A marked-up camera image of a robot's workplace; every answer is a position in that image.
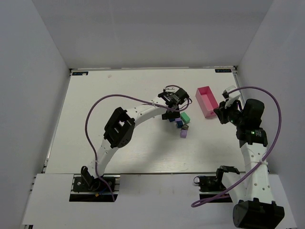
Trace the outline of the green wood block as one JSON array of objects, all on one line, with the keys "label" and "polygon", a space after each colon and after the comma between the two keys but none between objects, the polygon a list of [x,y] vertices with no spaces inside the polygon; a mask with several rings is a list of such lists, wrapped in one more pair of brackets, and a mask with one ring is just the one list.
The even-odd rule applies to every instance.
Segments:
[{"label": "green wood block", "polygon": [[190,117],[186,114],[186,112],[180,113],[180,118],[183,120],[185,124],[188,124],[190,122]]}]

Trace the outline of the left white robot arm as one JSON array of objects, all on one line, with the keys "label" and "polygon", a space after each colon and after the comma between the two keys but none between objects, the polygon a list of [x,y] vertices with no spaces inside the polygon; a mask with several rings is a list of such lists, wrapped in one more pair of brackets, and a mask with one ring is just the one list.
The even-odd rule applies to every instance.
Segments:
[{"label": "left white robot arm", "polygon": [[[141,123],[161,115],[163,120],[176,119],[180,112],[188,108],[192,103],[188,93],[181,87],[176,87],[177,91],[171,91],[170,86],[163,89],[150,101],[141,100],[123,94],[110,94],[100,98],[90,108],[85,119],[85,136],[91,146],[94,159],[87,166],[81,168],[81,177],[90,191],[97,190],[102,183],[109,187],[110,185],[103,179],[105,169],[113,155],[118,149],[130,143],[134,129]],[[99,149],[96,149],[90,140],[88,133],[88,124],[94,108],[101,101],[111,97],[122,97],[140,102],[140,106],[131,109],[116,108],[104,127],[102,143]]]}]

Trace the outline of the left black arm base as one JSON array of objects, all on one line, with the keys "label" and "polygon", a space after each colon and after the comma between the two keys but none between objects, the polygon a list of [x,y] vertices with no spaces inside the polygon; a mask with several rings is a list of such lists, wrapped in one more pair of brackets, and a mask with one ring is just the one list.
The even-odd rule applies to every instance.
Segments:
[{"label": "left black arm base", "polygon": [[89,187],[80,174],[74,175],[72,180],[70,202],[113,202],[117,199],[120,187],[120,176],[104,176],[103,179],[110,186],[113,195],[107,185],[97,180],[92,187]]}]

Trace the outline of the grey wood block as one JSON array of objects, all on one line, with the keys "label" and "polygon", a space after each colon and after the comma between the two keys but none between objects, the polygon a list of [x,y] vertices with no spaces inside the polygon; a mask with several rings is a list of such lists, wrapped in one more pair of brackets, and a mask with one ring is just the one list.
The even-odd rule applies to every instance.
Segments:
[{"label": "grey wood block", "polygon": [[182,130],[188,130],[189,129],[189,125],[187,124],[184,124],[182,127],[181,127]]}]

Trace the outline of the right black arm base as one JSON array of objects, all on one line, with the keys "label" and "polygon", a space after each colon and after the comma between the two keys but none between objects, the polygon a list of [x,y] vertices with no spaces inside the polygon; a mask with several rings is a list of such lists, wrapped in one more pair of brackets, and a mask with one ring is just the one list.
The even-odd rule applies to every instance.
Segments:
[{"label": "right black arm base", "polygon": [[224,191],[226,187],[222,184],[222,178],[226,173],[240,174],[239,170],[235,167],[220,166],[217,169],[215,176],[196,176],[193,179],[193,182],[199,187],[200,199],[212,198],[218,193]]}]

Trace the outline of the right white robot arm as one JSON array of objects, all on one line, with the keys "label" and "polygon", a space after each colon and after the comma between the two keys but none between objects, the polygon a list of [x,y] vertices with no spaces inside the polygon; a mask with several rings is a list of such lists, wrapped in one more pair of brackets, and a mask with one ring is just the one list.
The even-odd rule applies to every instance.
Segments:
[{"label": "right white robot arm", "polygon": [[229,191],[234,203],[233,222],[243,229],[275,229],[285,216],[282,206],[276,204],[271,192],[267,162],[267,134],[260,127],[264,103],[248,99],[242,110],[240,101],[220,102],[214,109],[221,124],[236,126],[236,137],[244,158],[245,171],[250,173],[239,185]]}]

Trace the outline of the pink plastic box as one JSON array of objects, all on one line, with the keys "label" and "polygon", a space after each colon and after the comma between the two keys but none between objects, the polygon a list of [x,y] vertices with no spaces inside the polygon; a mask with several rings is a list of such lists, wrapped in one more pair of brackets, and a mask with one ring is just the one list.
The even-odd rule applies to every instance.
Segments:
[{"label": "pink plastic box", "polygon": [[195,97],[205,118],[216,116],[214,109],[219,106],[209,86],[197,88]]}]

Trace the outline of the lilac wood block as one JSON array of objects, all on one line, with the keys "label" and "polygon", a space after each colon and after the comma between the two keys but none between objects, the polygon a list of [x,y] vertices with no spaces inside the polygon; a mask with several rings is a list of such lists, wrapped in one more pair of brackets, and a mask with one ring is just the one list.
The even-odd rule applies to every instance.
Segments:
[{"label": "lilac wood block", "polygon": [[181,132],[180,132],[180,137],[181,138],[186,138],[187,137],[187,133],[188,133],[188,130],[182,129]]}]

